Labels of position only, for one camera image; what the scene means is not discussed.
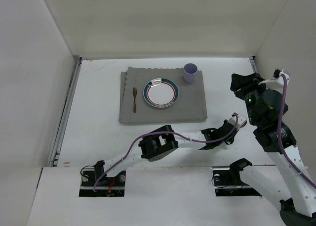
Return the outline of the brown wooden fork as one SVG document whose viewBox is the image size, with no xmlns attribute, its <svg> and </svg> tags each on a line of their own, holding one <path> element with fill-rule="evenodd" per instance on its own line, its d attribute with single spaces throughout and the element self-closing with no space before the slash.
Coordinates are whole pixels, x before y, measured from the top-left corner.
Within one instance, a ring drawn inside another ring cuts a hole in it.
<svg viewBox="0 0 316 226">
<path fill-rule="evenodd" d="M 137 111 L 137 107 L 136 107 L 137 88 L 136 87 L 133 87 L 132 94 L 133 94 L 133 112 L 136 113 Z"/>
</svg>

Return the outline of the white plate with green rim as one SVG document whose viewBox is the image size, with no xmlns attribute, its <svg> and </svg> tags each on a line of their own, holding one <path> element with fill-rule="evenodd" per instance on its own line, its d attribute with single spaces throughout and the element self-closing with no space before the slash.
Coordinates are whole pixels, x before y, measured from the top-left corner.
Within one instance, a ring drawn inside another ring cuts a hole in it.
<svg viewBox="0 0 316 226">
<path fill-rule="evenodd" d="M 177 85 L 166 78 L 155 78 L 143 89 L 144 100 L 154 108 L 168 108 L 175 104 L 179 97 Z"/>
</svg>

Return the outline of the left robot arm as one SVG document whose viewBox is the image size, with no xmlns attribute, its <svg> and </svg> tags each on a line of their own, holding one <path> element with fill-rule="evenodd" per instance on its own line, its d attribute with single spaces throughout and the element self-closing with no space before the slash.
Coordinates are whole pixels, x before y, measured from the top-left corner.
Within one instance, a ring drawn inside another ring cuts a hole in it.
<svg viewBox="0 0 316 226">
<path fill-rule="evenodd" d="M 94 187 L 112 181 L 120 172 L 140 162 L 155 162 L 163 159 L 179 148 L 193 150 L 212 150 L 221 144 L 232 144 L 240 129 L 240 118 L 232 117 L 216 129 L 209 128 L 195 133 L 177 133 L 171 125 L 162 126 L 150 133 L 137 137 L 128 151 L 106 163 L 99 161 L 94 165 Z"/>
</svg>

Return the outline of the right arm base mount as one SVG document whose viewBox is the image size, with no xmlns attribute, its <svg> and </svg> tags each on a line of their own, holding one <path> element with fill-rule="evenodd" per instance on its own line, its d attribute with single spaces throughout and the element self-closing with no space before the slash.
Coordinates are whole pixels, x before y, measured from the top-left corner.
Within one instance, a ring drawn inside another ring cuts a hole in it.
<svg viewBox="0 0 316 226">
<path fill-rule="evenodd" d="M 213 168 L 211 182 L 217 197 L 261 196 L 254 188 L 234 179 L 228 168 Z"/>
</svg>

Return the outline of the grey cloth placemat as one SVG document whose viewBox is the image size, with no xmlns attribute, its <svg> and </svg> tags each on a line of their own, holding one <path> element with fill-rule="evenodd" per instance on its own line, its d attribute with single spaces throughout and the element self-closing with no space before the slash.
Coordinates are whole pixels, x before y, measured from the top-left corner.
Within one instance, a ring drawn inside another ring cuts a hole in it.
<svg viewBox="0 0 316 226">
<path fill-rule="evenodd" d="M 143 98 L 144 86 L 155 78 L 173 81 L 179 89 L 178 100 L 168 108 L 151 107 Z M 136 113 L 133 112 L 133 87 L 137 88 Z M 188 84 L 183 69 L 151 69 L 128 67 L 120 74 L 119 122 L 126 125 L 171 124 L 203 122 L 207 108 L 203 73 L 198 71 L 195 80 Z"/>
</svg>

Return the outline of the lilac plastic cup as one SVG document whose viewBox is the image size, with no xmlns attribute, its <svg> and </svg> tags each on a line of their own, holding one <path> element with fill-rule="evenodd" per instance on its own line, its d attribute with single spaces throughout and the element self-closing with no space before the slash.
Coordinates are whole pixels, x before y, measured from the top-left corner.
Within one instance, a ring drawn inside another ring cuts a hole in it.
<svg viewBox="0 0 316 226">
<path fill-rule="evenodd" d="M 190 84 L 195 80 L 198 67 L 193 63 L 185 64 L 183 67 L 183 79 L 186 83 Z"/>
</svg>

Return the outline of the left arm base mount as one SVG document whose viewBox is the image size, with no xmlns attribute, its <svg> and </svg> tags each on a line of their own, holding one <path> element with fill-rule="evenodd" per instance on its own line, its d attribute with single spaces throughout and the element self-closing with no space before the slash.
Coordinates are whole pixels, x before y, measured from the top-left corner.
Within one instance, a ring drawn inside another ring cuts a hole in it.
<svg viewBox="0 0 316 226">
<path fill-rule="evenodd" d="M 126 171 L 120 172 L 116 177 L 101 180 L 95 191 L 94 169 L 91 166 L 83 168 L 80 172 L 81 182 L 79 197 L 124 197 Z"/>
</svg>

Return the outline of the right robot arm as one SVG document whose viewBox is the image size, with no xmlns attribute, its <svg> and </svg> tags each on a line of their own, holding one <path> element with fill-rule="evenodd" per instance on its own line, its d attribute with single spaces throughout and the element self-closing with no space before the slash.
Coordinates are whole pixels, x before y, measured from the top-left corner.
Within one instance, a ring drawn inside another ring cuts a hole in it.
<svg viewBox="0 0 316 226">
<path fill-rule="evenodd" d="M 263 150 L 280 172 L 286 189 L 261 174 L 245 158 L 230 164 L 230 174 L 255 189 L 279 212 L 287 226 L 316 224 L 316 184 L 311 180 L 290 128 L 282 121 L 288 111 L 285 103 L 289 76 L 276 70 L 273 79 L 260 74 L 232 74 L 231 91 L 245 101 L 248 119 Z"/>
</svg>

